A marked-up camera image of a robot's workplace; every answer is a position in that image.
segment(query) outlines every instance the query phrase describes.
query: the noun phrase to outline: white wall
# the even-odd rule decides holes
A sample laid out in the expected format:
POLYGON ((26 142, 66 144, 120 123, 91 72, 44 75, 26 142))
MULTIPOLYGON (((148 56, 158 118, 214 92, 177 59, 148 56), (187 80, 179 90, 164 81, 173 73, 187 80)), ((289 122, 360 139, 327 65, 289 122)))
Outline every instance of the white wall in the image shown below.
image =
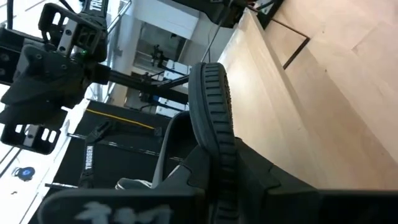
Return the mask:
POLYGON ((183 5, 159 0, 135 0, 134 16, 186 39, 191 39, 198 22, 195 11, 183 5))

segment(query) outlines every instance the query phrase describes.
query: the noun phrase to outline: wooden panel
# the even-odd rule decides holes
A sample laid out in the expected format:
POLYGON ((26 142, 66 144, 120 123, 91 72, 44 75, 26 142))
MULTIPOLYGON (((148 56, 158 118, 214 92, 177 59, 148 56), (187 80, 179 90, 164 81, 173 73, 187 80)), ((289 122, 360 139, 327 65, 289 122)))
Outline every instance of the wooden panel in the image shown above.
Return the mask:
POLYGON ((332 187, 398 188, 397 7, 395 0, 286 0, 275 15, 311 37, 286 70, 305 125, 341 153, 339 169, 363 170, 332 187))
POLYGON ((282 65, 288 61, 305 40, 304 36, 274 21, 270 21, 265 34, 271 46, 278 46, 274 48, 274 51, 282 65))
POLYGON ((392 25, 366 15, 351 1, 286 0, 280 20, 312 33, 286 71, 272 49, 286 44, 266 39, 283 31, 265 34, 250 12, 220 58, 236 135, 315 187, 398 189, 398 96, 391 73, 397 51, 389 53, 385 41, 393 37, 392 25), (393 58, 382 60, 387 55, 393 58))
POLYGON ((263 33, 256 17, 245 13, 220 59, 228 72, 235 133, 291 174, 324 183, 291 84, 263 33))

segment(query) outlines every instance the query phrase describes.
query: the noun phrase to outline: blue sticker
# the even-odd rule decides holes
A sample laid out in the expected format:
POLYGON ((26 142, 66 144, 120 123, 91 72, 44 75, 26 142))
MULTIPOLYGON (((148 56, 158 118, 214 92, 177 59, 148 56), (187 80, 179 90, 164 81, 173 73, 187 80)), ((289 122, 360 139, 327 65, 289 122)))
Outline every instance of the blue sticker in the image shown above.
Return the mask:
POLYGON ((29 175, 30 173, 31 173, 30 170, 24 170, 24 171, 22 172, 22 175, 29 175))

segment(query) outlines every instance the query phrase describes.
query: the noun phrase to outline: metal bar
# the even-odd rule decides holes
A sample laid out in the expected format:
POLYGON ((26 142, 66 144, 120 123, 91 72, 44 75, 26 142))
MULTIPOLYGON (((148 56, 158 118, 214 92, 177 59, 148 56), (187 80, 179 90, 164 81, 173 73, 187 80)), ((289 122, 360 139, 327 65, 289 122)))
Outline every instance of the metal bar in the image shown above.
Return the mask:
MULTIPOLYGON (((234 0, 230 0, 230 1, 229 1, 228 8, 231 7, 233 1, 234 1, 234 0)), ((224 23, 224 21, 226 20, 227 17, 228 17, 228 13, 225 14, 224 17, 223 17, 223 18, 220 20, 220 22, 218 23, 216 33, 214 34, 213 38, 211 39, 211 42, 207 45, 205 54, 204 54, 203 57, 201 58, 200 62, 204 62, 204 61, 205 61, 205 58, 206 58, 206 56, 207 56, 207 53, 209 53, 210 47, 213 45, 213 42, 214 42, 214 40, 216 39, 216 36, 217 36, 217 34, 218 34, 218 31, 220 30, 222 23, 224 23)))
POLYGON ((111 94, 114 88, 115 83, 109 83, 108 93, 105 96, 104 103, 108 103, 109 99, 111 98, 111 94))
POLYGON ((116 27, 116 24, 119 22, 121 17, 126 13, 127 9, 130 7, 131 1, 129 1, 118 13, 116 18, 111 22, 109 27, 107 28, 108 33, 112 32, 112 30, 116 27))
POLYGON ((78 23, 73 20, 69 20, 65 26, 65 31, 62 34, 60 44, 58 45, 57 52, 65 57, 69 57, 73 49, 73 38, 77 32, 78 23))
POLYGON ((28 133, 24 139, 24 146, 32 147, 36 139, 36 135, 41 127, 39 125, 29 125, 28 133))
POLYGON ((189 76, 185 75, 180 78, 176 78, 174 80, 167 80, 164 84, 159 85, 159 88, 173 88, 182 84, 185 84, 189 81, 189 76))
POLYGON ((172 72, 172 73, 177 73, 177 74, 179 74, 179 75, 187 75, 187 74, 184 74, 184 73, 182 73, 182 72, 178 72, 178 71, 176 71, 176 70, 173 70, 173 69, 171 69, 171 68, 167 68, 166 66, 164 66, 163 69, 164 69, 165 71, 169 71, 169 72, 172 72))
POLYGON ((151 85, 150 83, 141 81, 142 75, 132 74, 131 76, 125 75, 117 71, 110 71, 109 76, 110 82, 115 82, 117 84, 139 90, 143 93, 148 93, 150 95, 163 97, 177 103, 187 104, 188 95, 181 93, 179 91, 171 90, 168 88, 159 88, 158 86, 151 85))
POLYGON ((53 189, 65 190, 65 189, 77 189, 77 186, 69 185, 69 184, 59 184, 59 183, 52 183, 52 184, 44 184, 45 187, 50 187, 53 189))
POLYGON ((7 1, 7 29, 12 29, 14 22, 14 1, 7 1))
POLYGON ((172 109, 172 110, 176 110, 176 111, 179 111, 179 112, 183 112, 183 111, 184 111, 184 110, 180 110, 180 109, 178 109, 178 108, 174 108, 174 107, 172 107, 172 106, 169 106, 169 105, 167 105, 167 104, 159 103, 158 101, 155 101, 155 102, 153 102, 153 104, 151 104, 151 105, 146 105, 146 106, 161 106, 161 107, 163 107, 163 108, 172 109))

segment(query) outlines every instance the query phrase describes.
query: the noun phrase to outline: wood plank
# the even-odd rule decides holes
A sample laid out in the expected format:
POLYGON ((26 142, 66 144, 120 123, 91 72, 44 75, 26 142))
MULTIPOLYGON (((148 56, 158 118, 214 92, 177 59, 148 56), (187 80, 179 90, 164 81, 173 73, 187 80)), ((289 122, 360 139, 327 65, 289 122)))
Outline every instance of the wood plank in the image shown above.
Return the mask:
POLYGON ((295 106, 294 91, 251 13, 244 14, 220 58, 228 72, 234 130, 249 146, 293 175, 314 184, 326 181, 318 169, 295 106))
MULTIPOLYGON (((358 14, 347 14, 342 5, 327 7, 330 1, 286 1, 283 16, 290 16, 293 25, 313 17, 319 19, 310 29, 318 23, 326 27, 312 30, 313 39, 283 71, 266 38, 283 31, 265 34, 253 14, 245 13, 220 58, 228 72, 236 135, 315 187, 398 189, 398 142, 394 140, 398 93, 392 87, 397 82, 389 84, 394 79, 391 74, 373 71, 378 67, 376 59, 381 60, 377 56, 388 54, 380 37, 392 34, 375 19, 361 20, 360 8, 354 9, 358 14), (327 15, 300 11, 306 19, 295 20, 286 12, 297 9, 286 6, 298 4, 327 8, 327 15), (356 23, 362 25, 350 30, 356 23), (334 31, 352 35, 334 35, 334 31), (380 50, 373 46, 376 39, 380 50), (369 55, 369 51, 379 54, 369 55)), ((283 47, 282 42, 273 44, 283 47)), ((392 60, 383 65, 392 68, 392 60)))
POLYGON ((395 0, 384 0, 384 1, 373 1, 373 0, 349 0, 354 5, 362 9, 369 17, 374 18, 377 21, 383 21, 388 24, 398 23, 398 1, 395 0))

